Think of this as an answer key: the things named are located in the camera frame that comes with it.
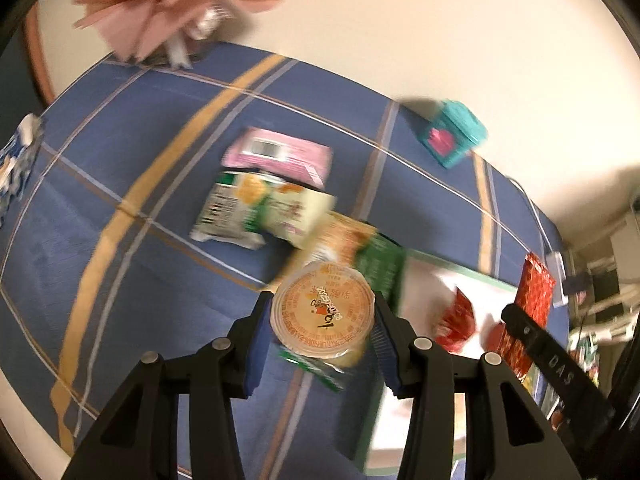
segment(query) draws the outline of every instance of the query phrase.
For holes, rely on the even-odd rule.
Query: screw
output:
[[[218,337],[212,341],[211,346],[216,350],[226,350],[231,346],[231,341],[226,337]]]
[[[428,337],[417,337],[416,339],[414,339],[414,346],[418,350],[430,350],[433,346],[433,343]]]
[[[484,354],[484,360],[493,366],[497,366],[502,362],[502,358],[495,352]]]
[[[152,350],[150,350],[149,352],[145,352],[142,354],[140,361],[142,361],[145,365],[153,364],[158,361],[158,352],[153,352]]]

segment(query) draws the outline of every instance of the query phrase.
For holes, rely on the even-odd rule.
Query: red snack package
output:
[[[447,352],[459,353],[476,332],[474,310],[468,298],[456,289],[456,299],[444,311],[436,327],[436,343]]]
[[[540,327],[546,326],[546,319],[551,310],[556,280],[534,254],[529,253],[524,260],[520,284],[516,293],[515,304],[531,316]],[[519,380],[523,380],[531,368],[532,361],[525,354],[524,346],[520,341],[504,332],[498,354],[514,371]]]

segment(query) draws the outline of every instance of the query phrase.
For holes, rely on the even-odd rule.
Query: table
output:
[[[143,352],[173,358],[225,334],[289,256],[271,237],[258,251],[188,237],[223,152],[248,126],[331,146],[336,210],[404,246],[512,285],[527,251],[544,253],[526,201],[482,158],[444,170],[416,140],[426,120],[269,52],[220,43],[178,72],[108,57],[44,118],[33,175],[0,230],[0,368],[68,452]],[[566,341],[564,308],[548,328]],[[361,477],[337,451],[355,446],[354,406],[366,404],[374,362],[358,373],[334,394],[272,344],[260,387],[233,404],[247,478]],[[178,462],[188,476],[185,409]]]

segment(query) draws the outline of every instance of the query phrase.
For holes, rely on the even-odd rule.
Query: teal box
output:
[[[443,101],[440,113],[418,140],[445,168],[451,168],[469,150],[486,140],[484,124],[459,101]]]

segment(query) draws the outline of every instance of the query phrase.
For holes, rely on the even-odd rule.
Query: beige wall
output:
[[[106,53],[68,0],[42,0],[57,92]],[[398,100],[453,98],[486,124],[479,153],[567,240],[640,184],[640,60],[600,0],[285,0],[224,33]]]

